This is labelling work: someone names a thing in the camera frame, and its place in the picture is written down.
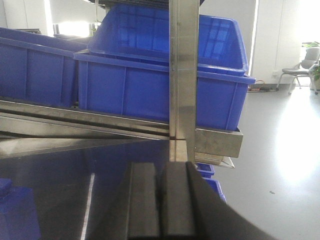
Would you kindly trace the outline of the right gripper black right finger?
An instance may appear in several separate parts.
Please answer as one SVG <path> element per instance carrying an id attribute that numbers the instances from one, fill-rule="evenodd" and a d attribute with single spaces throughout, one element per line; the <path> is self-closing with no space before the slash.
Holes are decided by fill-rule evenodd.
<path id="1" fill-rule="evenodd" d="M 228 206 L 191 162 L 168 162 L 162 176 L 164 240 L 272 240 Z"/>

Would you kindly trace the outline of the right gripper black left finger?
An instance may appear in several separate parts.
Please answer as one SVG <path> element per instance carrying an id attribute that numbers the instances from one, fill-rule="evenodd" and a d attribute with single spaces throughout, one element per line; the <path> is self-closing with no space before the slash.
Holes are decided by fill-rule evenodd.
<path id="1" fill-rule="evenodd" d="M 156 169 L 153 163 L 130 164 L 106 220 L 106 240 L 160 238 Z"/>

